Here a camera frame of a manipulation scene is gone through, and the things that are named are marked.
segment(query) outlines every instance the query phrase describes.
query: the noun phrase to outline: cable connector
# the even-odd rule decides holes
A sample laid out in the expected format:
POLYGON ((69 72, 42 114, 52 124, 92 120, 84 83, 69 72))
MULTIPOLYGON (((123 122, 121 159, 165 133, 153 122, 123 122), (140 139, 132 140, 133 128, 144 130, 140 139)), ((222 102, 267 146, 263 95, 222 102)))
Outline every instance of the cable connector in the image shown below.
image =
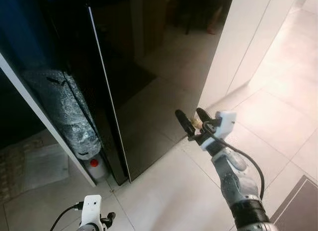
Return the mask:
POLYGON ((77 203, 74 205, 74 209, 75 209, 75 210, 82 210, 82 209, 83 209, 83 206, 84 206, 84 201, 80 201, 80 202, 77 202, 77 203))

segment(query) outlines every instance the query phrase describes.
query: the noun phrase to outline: white door frame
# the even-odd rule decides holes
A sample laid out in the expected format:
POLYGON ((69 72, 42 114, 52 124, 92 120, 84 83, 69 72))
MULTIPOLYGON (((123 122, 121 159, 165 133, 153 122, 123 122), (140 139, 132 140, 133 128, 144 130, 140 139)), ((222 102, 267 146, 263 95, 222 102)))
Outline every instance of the white door frame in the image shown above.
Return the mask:
POLYGON ((49 130, 49 132, 53 135, 53 137, 56 139, 56 141, 61 145, 61 147, 64 149, 64 151, 67 153, 67 155, 70 157, 70 159, 74 162, 74 164, 77 166, 77 168, 80 170, 80 172, 83 174, 83 176, 88 180, 88 182, 95 187, 96 184, 92 180, 92 178, 89 176, 89 174, 86 172, 86 170, 82 167, 79 160, 76 158, 76 156, 71 151, 70 147, 65 143, 59 132, 56 130, 56 128, 53 126, 51 121, 49 120, 48 116, 42 109, 41 105, 36 102, 36 99, 33 98, 33 96, 29 93, 27 86, 23 84, 23 82, 19 79, 17 74, 13 71, 13 69, 10 67, 8 62, 5 60, 5 58, 2 56, 2 53, 0 53, 0 68, 4 72, 4 74, 8 77, 8 79, 11 81, 13 86, 16 88, 16 90, 21 94, 25 102, 31 107, 33 112, 38 116, 38 118, 42 121, 44 126, 49 130))

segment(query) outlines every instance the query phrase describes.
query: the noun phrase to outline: wrapped object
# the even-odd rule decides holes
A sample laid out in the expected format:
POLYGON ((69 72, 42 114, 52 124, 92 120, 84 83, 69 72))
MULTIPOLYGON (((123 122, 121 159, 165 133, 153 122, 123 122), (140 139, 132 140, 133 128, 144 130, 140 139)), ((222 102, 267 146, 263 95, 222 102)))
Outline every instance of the wrapped object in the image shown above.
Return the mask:
POLYGON ((98 154, 96 127, 73 77, 58 70, 25 71, 22 76, 76 157, 88 160, 98 154))

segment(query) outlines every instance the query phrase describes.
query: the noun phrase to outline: black cable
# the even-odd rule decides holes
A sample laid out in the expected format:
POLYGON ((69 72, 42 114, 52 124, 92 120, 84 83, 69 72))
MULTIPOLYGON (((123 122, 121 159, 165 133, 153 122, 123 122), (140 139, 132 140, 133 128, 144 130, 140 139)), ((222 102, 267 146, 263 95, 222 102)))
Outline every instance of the black cable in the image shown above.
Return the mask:
POLYGON ((244 157, 246 157, 256 168, 256 170, 258 171, 258 174, 260 176, 260 183, 261 183, 261 188, 260 188, 260 194, 259 197, 262 200, 263 196, 264 196, 264 189, 265 189, 265 179, 264 179, 264 175, 262 170, 260 169, 260 167, 258 166, 258 164, 253 160, 253 158, 251 158, 249 155, 247 155, 246 153, 242 152, 241 150, 233 147, 232 145, 228 144, 227 142, 225 142, 223 139, 217 138, 216 136, 214 136, 213 132, 210 130, 210 128, 208 127, 209 122, 203 122, 203 128, 209 133, 209 135, 218 143, 221 143, 222 145, 232 149, 233 151, 243 155, 244 157))
POLYGON ((71 209, 81 210, 81 209, 83 209, 83 204, 84 204, 84 202, 81 201, 81 202, 78 202, 77 204, 75 204, 75 205, 73 205, 73 206, 71 206, 71 207, 68 207, 66 210, 64 210, 64 211, 58 216, 58 218, 55 220, 55 222, 54 222, 54 224, 52 225, 50 231, 52 231, 52 230, 55 228, 55 226, 56 226, 56 224, 58 223, 58 221, 60 220, 60 218, 61 218, 67 211, 69 211, 69 210, 71 210, 71 209))

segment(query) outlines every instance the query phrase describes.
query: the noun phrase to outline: red bottle cap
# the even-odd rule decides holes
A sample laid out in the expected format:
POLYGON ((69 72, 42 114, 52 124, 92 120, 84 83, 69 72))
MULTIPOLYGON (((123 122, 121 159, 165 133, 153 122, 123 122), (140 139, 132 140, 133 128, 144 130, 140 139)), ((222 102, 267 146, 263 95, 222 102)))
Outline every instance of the red bottle cap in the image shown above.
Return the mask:
POLYGON ((98 160, 92 159, 92 160, 90 161, 90 165, 91 165, 92 167, 97 167, 97 166, 98 166, 98 160))

